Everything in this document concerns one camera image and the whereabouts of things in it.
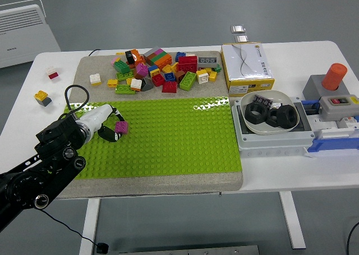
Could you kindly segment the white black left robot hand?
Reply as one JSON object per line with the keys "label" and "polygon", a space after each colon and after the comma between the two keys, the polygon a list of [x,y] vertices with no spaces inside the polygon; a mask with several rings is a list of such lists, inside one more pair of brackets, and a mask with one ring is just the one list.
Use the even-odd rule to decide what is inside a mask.
{"label": "white black left robot hand", "polygon": [[103,125],[103,122],[107,120],[111,114],[117,116],[120,121],[124,121],[118,109],[109,104],[99,106],[76,120],[77,125],[85,136],[85,144],[92,140],[95,133],[98,133],[101,138],[108,142],[116,142],[121,138],[122,133],[111,130]]}

